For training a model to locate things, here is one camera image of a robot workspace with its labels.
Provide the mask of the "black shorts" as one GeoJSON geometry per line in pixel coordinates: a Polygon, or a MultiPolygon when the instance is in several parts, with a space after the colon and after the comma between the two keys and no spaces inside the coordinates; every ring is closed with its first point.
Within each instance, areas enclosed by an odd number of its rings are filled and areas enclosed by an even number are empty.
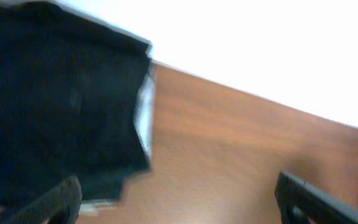
{"type": "Polygon", "coordinates": [[[151,43],[47,1],[0,4],[0,207],[71,175],[117,201],[148,171],[135,117],[151,43]]]}

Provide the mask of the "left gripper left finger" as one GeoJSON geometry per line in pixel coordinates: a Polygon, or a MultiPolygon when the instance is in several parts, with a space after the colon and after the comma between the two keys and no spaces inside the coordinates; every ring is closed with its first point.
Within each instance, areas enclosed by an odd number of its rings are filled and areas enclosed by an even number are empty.
{"type": "Polygon", "coordinates": [[[0,224],[75,224],[81,198],[79,180],[72,175],[35,200],[0,212],[0,224]]]}

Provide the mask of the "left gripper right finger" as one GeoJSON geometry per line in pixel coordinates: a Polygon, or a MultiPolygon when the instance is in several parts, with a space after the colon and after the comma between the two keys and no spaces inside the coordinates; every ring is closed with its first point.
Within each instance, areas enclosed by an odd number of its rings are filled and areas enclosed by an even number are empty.
{"type": "Polygon", "coordinates": [[[283,224],[358,224],[357,209],[288,172],[279,173],[275,198],[283,224]]]}

